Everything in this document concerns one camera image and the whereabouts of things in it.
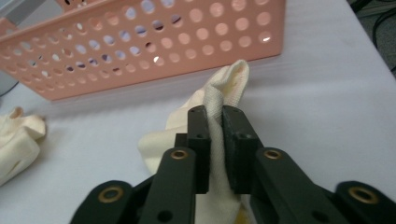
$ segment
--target perforated basket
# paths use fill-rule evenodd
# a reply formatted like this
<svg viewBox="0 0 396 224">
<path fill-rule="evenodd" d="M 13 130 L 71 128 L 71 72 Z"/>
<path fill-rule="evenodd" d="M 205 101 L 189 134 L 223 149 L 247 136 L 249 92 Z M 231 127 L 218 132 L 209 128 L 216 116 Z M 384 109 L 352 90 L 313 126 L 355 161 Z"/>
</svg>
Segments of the perforated basket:
<svg viewBox="0 0 396 224">
<path fill-rule="evenodd" d="M 62 16 L 0 38 L 0 69 L 49 100 L 282 50 L 285 0 L 57 1 Z"/>
</svg>

